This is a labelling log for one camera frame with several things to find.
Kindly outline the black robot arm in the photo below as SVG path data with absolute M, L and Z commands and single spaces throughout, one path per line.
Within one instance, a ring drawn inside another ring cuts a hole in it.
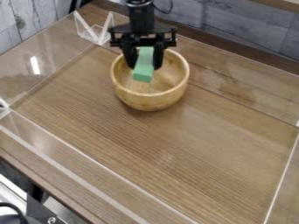
M 131 68 L 136 66 L 139 48 L 154 48 L 154 69 L 164 62 L 164 50 L 176 47 L 176 32 L 174 26 L 163 26 L 155 22 L 155 11 L 159 8 L 155 0 L 126 0 L 128 23 L 112 26 L 110 45 L 118 47 Z

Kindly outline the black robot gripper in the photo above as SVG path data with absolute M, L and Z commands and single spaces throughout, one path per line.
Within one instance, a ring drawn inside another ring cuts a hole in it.
M 176 46 L 176 32 L 172 26 L 155 25 L 152 30 L 135 31 L 130 24 L 122 24 L 108 28 L 110 44 L 122 48 L 131 68 L 136 66 L 136 46 L 154 46 L 154 69 L 158 70 L 163 65 L 164 48 Z

